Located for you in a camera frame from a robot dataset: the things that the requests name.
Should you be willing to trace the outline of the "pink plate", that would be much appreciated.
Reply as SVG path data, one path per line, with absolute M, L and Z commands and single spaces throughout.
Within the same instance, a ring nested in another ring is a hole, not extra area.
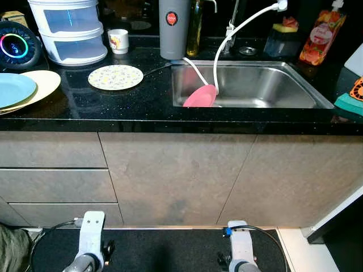
M 184 102 L 184 107 L 212 107 L 218 90 L 214 85 L 207 84 L 194 91 Z

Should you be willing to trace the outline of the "dark thin metal utensil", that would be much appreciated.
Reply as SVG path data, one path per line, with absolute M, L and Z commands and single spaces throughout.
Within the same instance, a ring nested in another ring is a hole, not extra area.
M 167 68 L 167 67 L 171 67 L 171 65 L 173 65 L 174 63 L 171 63 L 171 62 L 167 62 L 165 65 L 161 66 L 161 67 L 156 67 L 152 70 L 148 70 L 146 72 L 143 73 L 143 76 L 147 76 L 147 75 L 150 75 L 150 74 L 153 74 L 159 70 L 162 70 L 164 68 Z

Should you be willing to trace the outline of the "teal sponge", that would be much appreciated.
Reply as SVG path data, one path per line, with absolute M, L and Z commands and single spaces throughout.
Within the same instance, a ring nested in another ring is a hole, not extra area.
M 344 93 L 338 96 L 334 105 L 344 111 L 352 112 L 358 116 L 363 116 L 363 101 L 352 97 L 349 93 Z

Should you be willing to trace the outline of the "stainless steel sink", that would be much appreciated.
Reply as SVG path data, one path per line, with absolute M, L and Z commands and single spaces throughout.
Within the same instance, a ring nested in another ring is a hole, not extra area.
M 208 83 L 213 83 L 213 61 L 192 60 Z M 175 107 L 203 86 L 193 68 L 184 61 L 171 65 L 171 92 Z M 220 94 L 211 107 L 332 109 L 314 86 L 291 65 L 280 61 L 219 61 Z

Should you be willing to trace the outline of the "yellow cardboard box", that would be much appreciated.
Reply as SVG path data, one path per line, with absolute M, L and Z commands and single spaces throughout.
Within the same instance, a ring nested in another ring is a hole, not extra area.
M 0 11 L 0 22 L 11 21 L 29 28 L 26 16 L 21 11 Z

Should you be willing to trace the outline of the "white printed cup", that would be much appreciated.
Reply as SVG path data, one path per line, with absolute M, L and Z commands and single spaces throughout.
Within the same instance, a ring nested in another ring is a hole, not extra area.
M 114 54 L 127 54 L 129 51 L 129 31 L 127 29 L 109 29 L 109 44 Z

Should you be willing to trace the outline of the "beige cabinet door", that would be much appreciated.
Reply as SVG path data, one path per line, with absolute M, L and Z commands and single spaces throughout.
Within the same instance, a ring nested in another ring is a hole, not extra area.
M 101 133 L 127 226 L 211 226 L 256 137 Z
M 361 135 L 260 135 L 218 222 L 315 225 L 361 186 L 362 145 Z

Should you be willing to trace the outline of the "grey cylinder water filter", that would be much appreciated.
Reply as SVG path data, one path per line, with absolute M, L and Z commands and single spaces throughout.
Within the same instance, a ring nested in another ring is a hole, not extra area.
M 192 0 L 158 0 L 161 57 L 180 60 L 185 56 Z

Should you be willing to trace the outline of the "light blue plate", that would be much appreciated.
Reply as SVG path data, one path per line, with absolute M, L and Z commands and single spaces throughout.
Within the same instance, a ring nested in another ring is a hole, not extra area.
M 0 73 L 0 109 L 29 102 L 37 87 L 37 83 L 28 76 Z

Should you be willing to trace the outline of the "white flat panel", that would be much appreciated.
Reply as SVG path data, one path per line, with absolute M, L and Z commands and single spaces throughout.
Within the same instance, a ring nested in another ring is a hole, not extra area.
M 363 44 L 360 44 L 358 49 L 353 52 L 344 64 L 348 70 L 355 73 L 358 77 L 362 77 L 363 73 Z

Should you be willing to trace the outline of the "yellow oil bottle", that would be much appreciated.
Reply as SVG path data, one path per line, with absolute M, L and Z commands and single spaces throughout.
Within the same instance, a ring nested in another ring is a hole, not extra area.
M 203 0 L 192 0 L 191 3 L 186 54 L 194 57 L 198 55 L 200 46 Z

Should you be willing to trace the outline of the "cream plate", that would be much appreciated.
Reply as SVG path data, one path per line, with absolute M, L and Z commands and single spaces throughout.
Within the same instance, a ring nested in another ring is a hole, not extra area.
M 25 101 L 21 101 L 19 104 L 15 104 L 11 107 L 3 107 L 0 109 L 0 116 L 8 114 L 10 112 L 18 111 L 19 109 L 29 106 L 35 102 L 41 101 L 50 94 L 52 94 L 59 86 L 61 78 L 60 76 L 49 70 L 36 70 L 21 73 L 21 75 L 31 78 L 36 83 L 36 91 L 33 96 L 29 97 Z

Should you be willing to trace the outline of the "white framed appliance door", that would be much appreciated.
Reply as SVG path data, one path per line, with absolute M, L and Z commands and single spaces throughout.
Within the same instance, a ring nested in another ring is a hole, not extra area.
M 334 228 L 343 224 L 343 221 L 354 216 L 354 208 L 351 208 L 354 203 L 363 195 L 363 187 L 358 187 L 350 196 L 345 198 L 339 205 L 332 209 L 321 220 L 314 225 L 301 228 L 303 236 L 310 244 L 322 244 L 323 236 Z

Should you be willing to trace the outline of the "olive green cloth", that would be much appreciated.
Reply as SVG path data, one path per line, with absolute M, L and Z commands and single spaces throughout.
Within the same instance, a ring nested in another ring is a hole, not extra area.
M 28 231 L 0 223 L 0 272 L 27 272 L 32 245 Z

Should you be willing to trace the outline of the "orange perforated scrubber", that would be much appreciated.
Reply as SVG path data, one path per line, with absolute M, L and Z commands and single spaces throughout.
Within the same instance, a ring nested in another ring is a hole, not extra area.
M 348 96 L 356 101 L 363 102 L 363 77 L 360 77 L 355 81 L 352 90 L 348 93 Z

